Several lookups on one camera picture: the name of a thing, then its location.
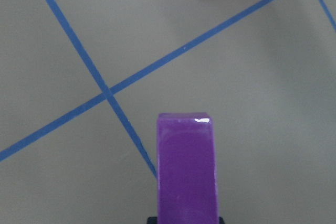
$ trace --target glossy purple surface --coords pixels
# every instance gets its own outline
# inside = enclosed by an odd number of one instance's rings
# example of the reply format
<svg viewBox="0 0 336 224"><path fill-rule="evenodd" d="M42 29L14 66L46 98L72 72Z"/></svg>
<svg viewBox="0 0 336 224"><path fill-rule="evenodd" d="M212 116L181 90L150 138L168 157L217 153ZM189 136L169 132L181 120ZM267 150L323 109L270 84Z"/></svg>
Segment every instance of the glossy purple surface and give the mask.
<svg viewBox="0 0 336 224"><path fill-rule="evenodd" d="M157 122L158 224L218 224L211 118L160 114Z"/></svg>

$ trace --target gray surface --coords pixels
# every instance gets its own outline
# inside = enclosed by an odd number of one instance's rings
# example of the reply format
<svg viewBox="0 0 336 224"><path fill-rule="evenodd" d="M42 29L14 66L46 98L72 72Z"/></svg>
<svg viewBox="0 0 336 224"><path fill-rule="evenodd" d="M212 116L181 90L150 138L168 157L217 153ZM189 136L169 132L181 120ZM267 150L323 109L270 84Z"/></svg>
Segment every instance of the gray surface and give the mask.
<svg viewBox="0 0 336 224"><path fill-rule="evenodd" d="M258 0L56 1L111 86ZM3 149L99 89L44 0L0 5ZM116 98L153 160L158 113L213 117L228 224L336 223L335 52L317 0L276 0ZM155 184L103 102L0 163L1 223L145 223Z"/></svg>

